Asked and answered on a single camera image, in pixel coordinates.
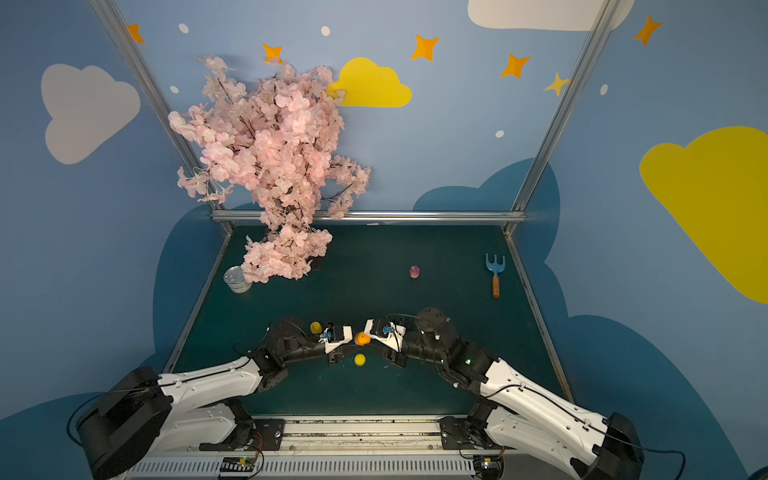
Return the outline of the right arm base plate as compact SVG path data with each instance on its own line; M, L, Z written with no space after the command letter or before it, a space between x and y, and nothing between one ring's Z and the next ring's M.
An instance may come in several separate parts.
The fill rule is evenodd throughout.
M438 425L444 450L514 450L514 447L498 444L490 437L486 420L446 416L438 420Z

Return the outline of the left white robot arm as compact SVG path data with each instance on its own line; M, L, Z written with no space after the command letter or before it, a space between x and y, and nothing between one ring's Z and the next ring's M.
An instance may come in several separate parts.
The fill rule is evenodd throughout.
M237 425L235 398L273 388L290 363L325 358L335 364L354 333L348 325L329 324L318 333L283 319L261 343L241 357L195 371L157 374L139 367L75 421L79 443L95 479L110 479L136 465L150 451L163 449L179 433L192 430L196 412L221 404L226 413L218 437L223 442Z

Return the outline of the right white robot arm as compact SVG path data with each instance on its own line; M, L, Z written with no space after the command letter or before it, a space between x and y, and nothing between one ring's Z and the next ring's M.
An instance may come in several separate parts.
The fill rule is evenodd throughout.
M528 454L572 479L638 479L650 448L625 416L605 417L537 384L501 357L462 339L435 308L370 319L365 333L397 364L436 365L441 378L478 397L472 415L491 442Z

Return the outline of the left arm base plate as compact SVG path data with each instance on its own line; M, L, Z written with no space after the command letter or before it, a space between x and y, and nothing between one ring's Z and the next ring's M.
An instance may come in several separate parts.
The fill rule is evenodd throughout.
M200 451L278 451L281 446L285 421L277 418L246 419L239 421L223 440L199 445Z

